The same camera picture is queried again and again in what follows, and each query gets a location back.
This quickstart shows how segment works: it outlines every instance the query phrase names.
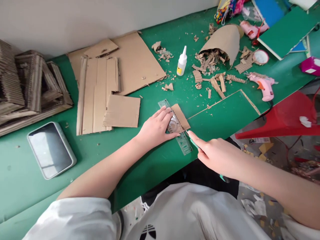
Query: smartphone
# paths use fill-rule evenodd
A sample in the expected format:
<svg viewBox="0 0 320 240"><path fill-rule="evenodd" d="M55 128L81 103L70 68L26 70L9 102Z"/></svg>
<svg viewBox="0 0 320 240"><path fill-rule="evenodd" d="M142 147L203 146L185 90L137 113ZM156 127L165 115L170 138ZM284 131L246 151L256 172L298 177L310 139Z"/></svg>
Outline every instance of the smartphone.
<svg viewBox="0 0 320 240"><path fill-rule="evenodd" d="M49 122L27 135L42 175L49 180L76 164L77 159L60 125Z"/></svg>

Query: clear plastic ruler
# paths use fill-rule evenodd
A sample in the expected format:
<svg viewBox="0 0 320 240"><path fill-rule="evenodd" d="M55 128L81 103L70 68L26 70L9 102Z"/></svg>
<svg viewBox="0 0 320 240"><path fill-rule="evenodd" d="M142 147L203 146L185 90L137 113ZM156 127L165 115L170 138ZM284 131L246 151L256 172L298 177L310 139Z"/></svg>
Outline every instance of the clear plastic ruler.
<svg viewBox="0 0 320 240"><path fill-rule="evenodd" d="M162 107L162 106L170 107L170 105L166 99L158 102L158 104L160 107ZM168 129L169 133L183 131L182 126L181 126L177 116L174 113L173 113L173 117L171 118L171 120L169 122L167 129ZM176 140L182 150L183 155L187 155L188 153L190 153L193 150L185 132L180 133L180 136L176 137Z"/></svg>

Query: white t-shirt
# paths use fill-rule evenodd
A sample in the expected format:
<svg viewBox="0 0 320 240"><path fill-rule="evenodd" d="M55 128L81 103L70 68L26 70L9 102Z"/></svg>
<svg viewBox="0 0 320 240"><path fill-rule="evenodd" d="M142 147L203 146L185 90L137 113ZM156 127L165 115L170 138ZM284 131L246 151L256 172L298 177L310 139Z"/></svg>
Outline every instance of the white t-shirt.
<svg viewBox="0 0 320 240"><path fill-rule="evenodd" d="M284 222L298 240L320 239L320 231L287 215ZM110 202L103 198L66 198L53 202L29 230L29 239L116 239ZM129 240L270 239L229 193L191 183L173 184L128 233Z"/></svg>

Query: sleeve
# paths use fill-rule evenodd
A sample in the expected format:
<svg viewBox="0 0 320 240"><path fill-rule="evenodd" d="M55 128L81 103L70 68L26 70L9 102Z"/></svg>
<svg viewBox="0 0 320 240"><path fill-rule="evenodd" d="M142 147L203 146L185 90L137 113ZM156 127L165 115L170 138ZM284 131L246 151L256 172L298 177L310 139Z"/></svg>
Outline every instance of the sleeve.
<svg viewBox="0 0 320 240"><path fill-rule="evenodd" d="M306 227L284 213L282 214L282 218L283 218L284 224L286 225L289 231L289 233L286 233L287 238L284 238L284 239L297 239L297 240L319 240L320 239L320 230Z"/></svg>
<svg viewBox="0 0 320 240"><path fill-rule="evenodd" d="M111 204L104 198L65 198L53 202L23 240L116 239Z"/></svg>

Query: person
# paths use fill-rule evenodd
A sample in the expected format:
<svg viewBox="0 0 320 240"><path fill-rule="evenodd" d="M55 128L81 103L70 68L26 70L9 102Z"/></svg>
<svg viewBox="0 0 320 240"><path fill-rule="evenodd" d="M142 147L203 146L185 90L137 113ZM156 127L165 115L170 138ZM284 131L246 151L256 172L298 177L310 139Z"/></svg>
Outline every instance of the person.
<svg viewBox="0 0 320 240"><path fill-rule="evenodd" d="M123 174L144 154L178 133L166 134L173 113L162 107L120 149L72 182L40 216L24 239L115 239L111 195ZM188 132L209 169L275 198L290 216L296 239L320 239L320 187L258 161L222 139L208 142ZM270 239L229 193L193 183L172 184L157 195L126 239Z"/></svg>

